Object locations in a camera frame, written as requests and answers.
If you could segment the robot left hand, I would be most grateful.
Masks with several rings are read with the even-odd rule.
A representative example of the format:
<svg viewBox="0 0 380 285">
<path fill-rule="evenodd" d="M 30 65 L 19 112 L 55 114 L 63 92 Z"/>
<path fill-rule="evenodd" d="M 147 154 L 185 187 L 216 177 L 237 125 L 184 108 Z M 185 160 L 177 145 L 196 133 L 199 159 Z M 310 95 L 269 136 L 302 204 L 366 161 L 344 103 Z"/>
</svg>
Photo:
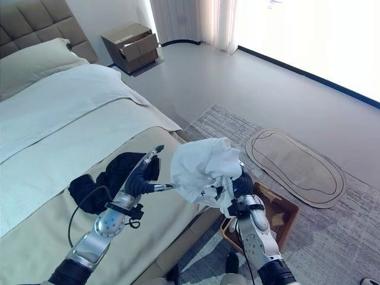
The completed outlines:
<svg viewBox="0 0 380 285">
<path fill-rule="evenodd" d="M 128 175 L 122 193 L 137 197 L 143 194 L 150 194 L 153 192 L 162 192 L 173 190 L 175 187 L 171 184 L 153 184 L 144 178 L 144 173 L 147 170 L 152 160 L 164 149 L 164 145 L 158 145 L 146 153 L 140 161 L 132 169 Z"/>
</svg>

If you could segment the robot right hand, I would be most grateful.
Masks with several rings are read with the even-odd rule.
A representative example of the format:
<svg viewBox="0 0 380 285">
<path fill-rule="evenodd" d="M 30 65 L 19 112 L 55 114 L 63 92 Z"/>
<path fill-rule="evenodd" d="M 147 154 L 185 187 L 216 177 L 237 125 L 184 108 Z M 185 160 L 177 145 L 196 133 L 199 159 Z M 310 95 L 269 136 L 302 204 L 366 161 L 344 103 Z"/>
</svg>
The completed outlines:
<svg viewBox="0 0 380 285">
<path fill-rule="evenodd" d="M 232 181 L 235 199 L 254 193 L 254 183 L 249 173 L 245 170 L 245 164 L 239 161 L 239 165 L 242 173 L 237 179 Z"/>
</svg>

